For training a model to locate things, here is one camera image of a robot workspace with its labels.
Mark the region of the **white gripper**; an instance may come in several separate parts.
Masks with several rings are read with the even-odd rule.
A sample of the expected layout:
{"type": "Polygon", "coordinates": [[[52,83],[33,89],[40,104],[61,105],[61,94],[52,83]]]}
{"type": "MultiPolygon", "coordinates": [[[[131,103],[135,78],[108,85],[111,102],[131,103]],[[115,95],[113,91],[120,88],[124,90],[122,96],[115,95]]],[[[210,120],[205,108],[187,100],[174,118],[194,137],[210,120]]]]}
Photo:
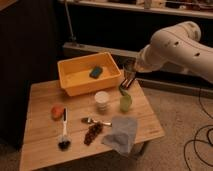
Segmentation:
{"type": "Polygon", "coordinates": [[[146,73],[152,71],[152,63],[150,62],[150,47],[145,46],[140,50],[138,56],[136,57],[136,61],[134,64],[134,68],[137,72],[146,73]]]}

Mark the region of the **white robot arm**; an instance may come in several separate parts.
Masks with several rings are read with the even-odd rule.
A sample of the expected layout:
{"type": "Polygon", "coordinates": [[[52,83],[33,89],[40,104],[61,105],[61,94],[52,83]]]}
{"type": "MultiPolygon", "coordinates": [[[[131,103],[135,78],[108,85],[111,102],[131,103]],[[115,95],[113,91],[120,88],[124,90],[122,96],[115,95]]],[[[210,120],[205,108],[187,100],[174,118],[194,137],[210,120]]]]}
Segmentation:
{"type": "Polygon", "coordinates": [[[135,69],[152,72],[171,62],[213,84],[213,48],[200,44],[200,38],[201,29],[192,21],[160,29],[139,52],[135,69]]]}

